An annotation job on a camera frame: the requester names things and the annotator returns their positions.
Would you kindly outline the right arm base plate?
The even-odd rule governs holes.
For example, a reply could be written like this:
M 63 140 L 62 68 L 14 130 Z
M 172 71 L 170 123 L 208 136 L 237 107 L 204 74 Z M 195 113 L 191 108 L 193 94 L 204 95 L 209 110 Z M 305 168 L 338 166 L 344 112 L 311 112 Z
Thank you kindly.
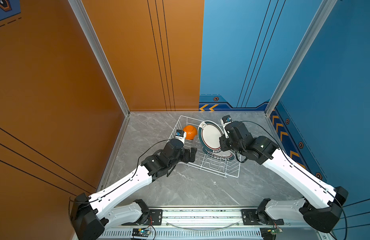
M 257 212 L 255 209 L 242 209 L 241 216 L 243 224 L 245 226 L 254 226 L 254 225 L 265 225 L 265 226 L 275 226 L 275 225 L 284 225 L 283 219 L 273 220 L 265 212 Z

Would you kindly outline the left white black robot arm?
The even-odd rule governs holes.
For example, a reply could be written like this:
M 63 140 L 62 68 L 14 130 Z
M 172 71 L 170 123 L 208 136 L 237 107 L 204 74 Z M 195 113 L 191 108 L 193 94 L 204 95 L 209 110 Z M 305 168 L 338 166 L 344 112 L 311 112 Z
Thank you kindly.
M 157 150 L 126 177 L 102 191 L 87 196 L 82 193 L 70 200 L 70 222 L 79 240 L 96 240 L 103 232 L 117 225 L 134 223 L 143 225 L 148 221 L 150 209 L 143 200 L 118 208 L 117 205 L 137 190 L 153 183 L 160 177 L 168 177 L 180 162 L 193 163 L 197 148 L 185 148 L 183 141 L 165 141 Z

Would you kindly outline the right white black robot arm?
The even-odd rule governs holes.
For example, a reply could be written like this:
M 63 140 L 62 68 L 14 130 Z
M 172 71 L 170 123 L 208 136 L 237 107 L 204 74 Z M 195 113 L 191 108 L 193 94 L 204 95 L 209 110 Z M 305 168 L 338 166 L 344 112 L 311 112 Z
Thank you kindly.
M 232 151 L 244 156 L 245 161 L 264 166 L 302 194 L 301 199 L 294 201 L 264 199 L 256 210 L 259 223 L 274 224 L 283 219 L 304 221 L 320 232 L 330 233 L 345 216 L 343 204 L 348 197 L 346 189 L 333 187 L 318 179 L 268 137 L 254 138 L 244 122 L 233 121 L 227 115 L 221 123 L 224 134 L 219 142 L 223 151 Z

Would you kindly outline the white wire dish rack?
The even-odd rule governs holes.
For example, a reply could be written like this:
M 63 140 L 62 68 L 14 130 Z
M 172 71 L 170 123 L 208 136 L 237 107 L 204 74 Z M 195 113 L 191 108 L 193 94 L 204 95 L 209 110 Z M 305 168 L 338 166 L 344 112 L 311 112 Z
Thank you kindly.
M 195 131 L 192 140 L 183 140 L 185 148 L 196 148 L 194 162 L 185 163 L 189 167 L 203 170 L 224 178 L 239 177 L 240 160 L 233 151 L 222 151 L 219 138 L 224 135 L 223 127 L 210 120 L 199 120 L 187 116 L 180 116 L 170 138 L 177 136 L 178 130 L 185 130 L 190 126 Z

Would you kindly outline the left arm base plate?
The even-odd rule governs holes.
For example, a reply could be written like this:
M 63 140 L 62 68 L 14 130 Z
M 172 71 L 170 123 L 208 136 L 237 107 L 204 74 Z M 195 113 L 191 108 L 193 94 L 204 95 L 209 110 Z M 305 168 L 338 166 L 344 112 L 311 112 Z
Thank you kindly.
M 142 216 L 133 223 L 125 223 L 122 226 L 160 226 L 163 219 L 163 210 L 162 209 L 152 209 L 149 210 L 149 213 L 143 213 Z

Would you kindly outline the green rimmed white plate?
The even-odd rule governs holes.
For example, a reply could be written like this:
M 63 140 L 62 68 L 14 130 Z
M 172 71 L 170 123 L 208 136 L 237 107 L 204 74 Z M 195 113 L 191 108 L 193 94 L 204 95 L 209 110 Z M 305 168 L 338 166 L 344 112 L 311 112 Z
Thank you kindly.
M 222 152 L 219 143 L 221 136 L 224 136 L 223 130 L 213 121 L 203 121 L 198 126 L 199 141 L 210 152 Z

